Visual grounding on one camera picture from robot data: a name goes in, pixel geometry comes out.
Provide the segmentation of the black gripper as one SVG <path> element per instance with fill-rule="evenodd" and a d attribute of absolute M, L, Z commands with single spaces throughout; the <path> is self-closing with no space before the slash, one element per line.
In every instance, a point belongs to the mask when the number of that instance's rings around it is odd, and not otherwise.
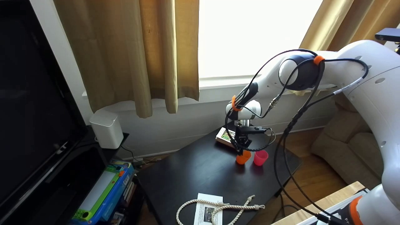
<path fill-rule="evenodd" d="M 255 127 L 248 123 L 236 123 L 235 124 L 235 137 L 232 145 L 237 154 L 241 154 L 242 152 L 248 152 L 248 145 L 251 144 L 251 140 L 248 139 L 250 135 L 255 134 L 265 134 L 266 128 L 263 127 Z"/>

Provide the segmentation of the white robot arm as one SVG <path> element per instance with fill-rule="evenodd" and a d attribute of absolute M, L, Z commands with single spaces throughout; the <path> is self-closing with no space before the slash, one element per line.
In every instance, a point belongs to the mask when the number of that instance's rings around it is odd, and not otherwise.
<path fill-rule="evenodd" d="M 350 202 L 345 220 L 351 225 L 400 224 L 400 55 L 371 40 L 337 52 L 292 49 L 267 60 L 226 107 L 231 122 L 256 115 L 255 97 L 277 102 L 285 90 L 316 93 L 320 85 L 342 94 L 377 140 L 382 159 L 381 183 Z"/>

